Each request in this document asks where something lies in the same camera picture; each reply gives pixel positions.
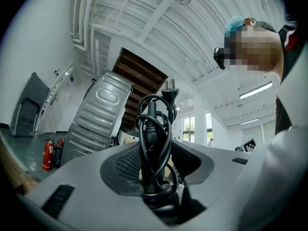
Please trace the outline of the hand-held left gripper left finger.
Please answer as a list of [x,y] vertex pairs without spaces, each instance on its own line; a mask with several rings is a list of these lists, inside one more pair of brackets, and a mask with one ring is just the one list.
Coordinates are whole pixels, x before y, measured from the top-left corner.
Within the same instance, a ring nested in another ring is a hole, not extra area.
[[137,142],[77,157],[20,201],[47,231],[167,231],[144,203]]

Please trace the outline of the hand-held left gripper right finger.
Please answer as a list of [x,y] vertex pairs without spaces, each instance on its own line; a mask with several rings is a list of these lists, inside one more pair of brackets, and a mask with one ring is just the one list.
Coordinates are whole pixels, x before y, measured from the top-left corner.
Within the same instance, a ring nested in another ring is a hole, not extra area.
[[235,182],[251,153],[172,140],[171,158],[192,199],[213,205]]

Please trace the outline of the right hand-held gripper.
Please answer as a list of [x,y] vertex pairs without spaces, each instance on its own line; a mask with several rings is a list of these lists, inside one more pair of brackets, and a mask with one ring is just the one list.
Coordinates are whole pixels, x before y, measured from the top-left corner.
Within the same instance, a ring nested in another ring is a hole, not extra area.
[[240,152],[249,152],[251,153],[253,151],[253,149],[256,147],[256,142],[255,140],[252,138],[246,142],[244,142],[243,144],[241,144],[240,146],[235,148],[235,151],[240,151]]

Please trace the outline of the black power cable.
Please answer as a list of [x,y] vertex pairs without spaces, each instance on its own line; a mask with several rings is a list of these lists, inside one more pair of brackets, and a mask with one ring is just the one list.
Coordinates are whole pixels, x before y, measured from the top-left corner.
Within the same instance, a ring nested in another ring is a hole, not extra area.
[[179,94],[173,79],[165,81],[161,94],[149,94],[138,104],[135,121],[141,147],[143,199],[150,209],[180,207],[178,176],[171,157],[172,124],[177,117]]

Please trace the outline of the person's left forearm white sleeve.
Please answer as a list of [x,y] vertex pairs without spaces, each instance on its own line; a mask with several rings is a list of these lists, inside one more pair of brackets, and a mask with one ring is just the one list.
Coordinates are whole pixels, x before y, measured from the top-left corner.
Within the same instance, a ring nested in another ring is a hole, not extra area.
[[300,224],[308,174],[308,128],[291,127],[269,145],[239,231],[290,231]]

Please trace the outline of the blue hair cap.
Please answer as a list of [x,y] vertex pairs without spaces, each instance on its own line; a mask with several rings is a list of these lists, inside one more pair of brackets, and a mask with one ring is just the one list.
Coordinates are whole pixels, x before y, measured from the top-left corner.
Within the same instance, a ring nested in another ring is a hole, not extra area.
[[239,28],[245,25],[245,18],[243,16],[233,16],[225,28],[225,36],[230,37],[233,32],[236,32]]

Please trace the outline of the window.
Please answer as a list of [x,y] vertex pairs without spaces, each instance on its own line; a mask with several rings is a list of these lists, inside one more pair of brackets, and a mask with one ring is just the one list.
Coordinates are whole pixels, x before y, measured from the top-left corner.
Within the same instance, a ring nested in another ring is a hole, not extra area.
[[212,116],[209,112],[206,113],[206,128],[207,128],[207,143],[210,138],[213,138]]
[[183,134],[184,141],[194,142],[195,139],[195,120],[194,116],[186,117],[183,119]]

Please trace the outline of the grey metal washing machine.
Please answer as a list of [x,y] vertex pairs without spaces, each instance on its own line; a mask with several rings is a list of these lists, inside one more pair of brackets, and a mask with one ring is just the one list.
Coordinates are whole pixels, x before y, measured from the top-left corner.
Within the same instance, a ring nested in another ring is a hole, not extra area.
[[114,138],[107,138],[72,123],[64,140],[61,166],[76,157],[113,147]]
[[74,122],[98,135],[115,137],[133,82],[106,70],[85,95]]

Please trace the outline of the white door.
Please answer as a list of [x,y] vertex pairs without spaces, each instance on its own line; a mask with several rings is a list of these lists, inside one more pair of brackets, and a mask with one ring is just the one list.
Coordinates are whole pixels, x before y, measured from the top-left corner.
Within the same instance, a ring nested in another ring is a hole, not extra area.
[[74,61],[58,75],[53,87],[51,88],[43,107],[38,116],[35,126],[37,133],[54,133],[63,114],[63,105],[65,103],[68,90],[69,74],[74,70]]

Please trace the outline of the grey waste bin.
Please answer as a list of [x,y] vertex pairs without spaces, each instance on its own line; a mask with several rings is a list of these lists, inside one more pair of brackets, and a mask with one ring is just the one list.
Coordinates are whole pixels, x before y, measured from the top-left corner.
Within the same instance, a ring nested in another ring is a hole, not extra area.
[[10,135],[33,137],[35,126],[50,88],[34,72],[26,83],[14,110]]

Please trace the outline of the brown wooden staircase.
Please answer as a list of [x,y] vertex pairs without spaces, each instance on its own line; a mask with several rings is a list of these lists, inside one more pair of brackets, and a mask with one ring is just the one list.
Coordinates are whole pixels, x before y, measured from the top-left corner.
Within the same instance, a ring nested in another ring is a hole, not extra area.
[[134,130],[139,101],[148,94],[157,93],[167,79],[167,75],[126,49],[121,50],[113,72],[133,83],[120,127]]

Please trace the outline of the white wall pipes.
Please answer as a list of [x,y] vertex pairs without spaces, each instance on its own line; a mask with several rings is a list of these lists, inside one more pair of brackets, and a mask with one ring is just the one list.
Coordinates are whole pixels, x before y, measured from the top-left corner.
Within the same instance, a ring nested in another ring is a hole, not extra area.
[[[78,31],[76,30],[77,2],[79,3]],[[73,9],[73,31],[71,33],[73,46],[81,51],[88,50],[88,27],[92,0],[75,0]]]

